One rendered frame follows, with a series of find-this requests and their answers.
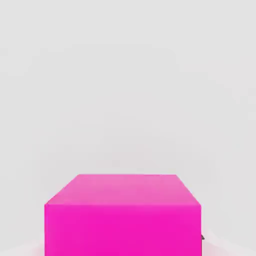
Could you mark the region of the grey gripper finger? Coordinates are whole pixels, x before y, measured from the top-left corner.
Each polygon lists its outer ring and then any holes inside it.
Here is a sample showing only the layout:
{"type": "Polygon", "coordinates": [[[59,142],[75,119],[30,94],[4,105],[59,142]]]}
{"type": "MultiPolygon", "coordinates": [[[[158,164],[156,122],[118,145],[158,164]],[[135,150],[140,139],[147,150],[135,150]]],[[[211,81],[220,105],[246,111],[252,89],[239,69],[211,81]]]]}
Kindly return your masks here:
{"type": "Polygon", "coordinates": [[[220,247],[208,242],[203,235],[202,241],[202,256],[226,256],[226,251],[220,247]]]}

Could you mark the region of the small pink cube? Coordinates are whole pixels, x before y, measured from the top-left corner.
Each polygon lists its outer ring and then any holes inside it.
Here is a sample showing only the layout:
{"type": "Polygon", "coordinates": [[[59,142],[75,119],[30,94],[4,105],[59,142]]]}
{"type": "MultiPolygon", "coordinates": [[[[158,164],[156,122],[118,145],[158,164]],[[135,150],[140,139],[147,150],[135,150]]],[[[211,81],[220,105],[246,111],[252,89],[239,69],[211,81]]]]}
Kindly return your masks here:
{"type": "Polygon", "coordinates": [[[44,206],[44,256],[202,256],[202,208],[174,174],[80,174],[44,206]]]}

